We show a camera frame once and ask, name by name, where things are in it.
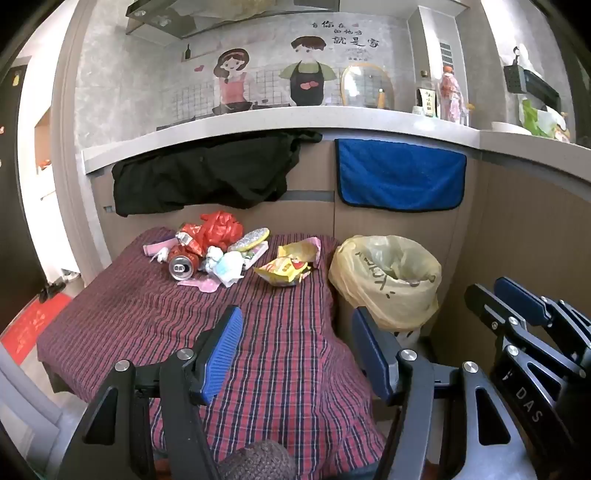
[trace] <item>kitchen counter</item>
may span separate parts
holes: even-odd
[[[287,128],[365,130],[411,135],[560,170],[591,183],[591,150],[547,138],[481,131],[406,112],[352,106],[279,107],[213,116],[125,142],[83,150],[85,173],[119,160],[201,138]]]

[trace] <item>white bowl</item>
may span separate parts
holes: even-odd
[[[493,132],[507,132],[510,134],[531,135],[531,132],[523,127],[508,124],[506,122],[491,122]]]

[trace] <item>dark brown door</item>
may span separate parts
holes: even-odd
[[[17,119],[25,71],[25,66],[11,68],[0,83],[0,332],[46,281],[18,182]]]

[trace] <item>metal screw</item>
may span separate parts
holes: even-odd
[[[115,370],[118,372],[125,372],[129,368],[129,360],[119,360],[115,364]]]
[[[409,362],[417,359],[417,353],[410,349],[402,350],[402,352],[400,352],[400,356]]]
[[[177,357],[181,360],[189,360],[190,358],[193,358],[193,351],[190,348],[181,348],[177,352]]]
[[[463,363],[464,370],[470,374],[475,374],[478,372],[478,365],[474,362],[464,362]]]

